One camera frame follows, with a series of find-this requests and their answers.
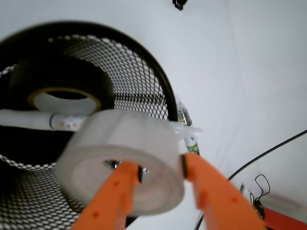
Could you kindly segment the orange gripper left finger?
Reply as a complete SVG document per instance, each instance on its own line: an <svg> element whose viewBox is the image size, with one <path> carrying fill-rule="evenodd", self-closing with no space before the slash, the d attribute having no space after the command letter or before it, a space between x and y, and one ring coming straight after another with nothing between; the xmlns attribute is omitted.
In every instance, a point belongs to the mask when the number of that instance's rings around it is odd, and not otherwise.
<svg viewBox="0 0 307 230"><path fill-rule="evenodd" d="M143 168L123 161L104 182L74 223L73 230L123 230L132 212L134 188Z"/></svg>

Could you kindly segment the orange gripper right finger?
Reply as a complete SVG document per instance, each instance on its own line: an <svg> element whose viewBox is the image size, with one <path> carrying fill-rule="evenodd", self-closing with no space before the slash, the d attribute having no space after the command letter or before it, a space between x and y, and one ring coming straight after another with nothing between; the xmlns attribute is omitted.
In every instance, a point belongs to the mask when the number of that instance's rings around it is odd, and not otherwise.
<svg viewBox="0 0 307 230"><path fill-rule="evenodd" d="M200 155L180 156L183 177L192 183L197 209L208 230L265 230L252 205Z"/></svg>

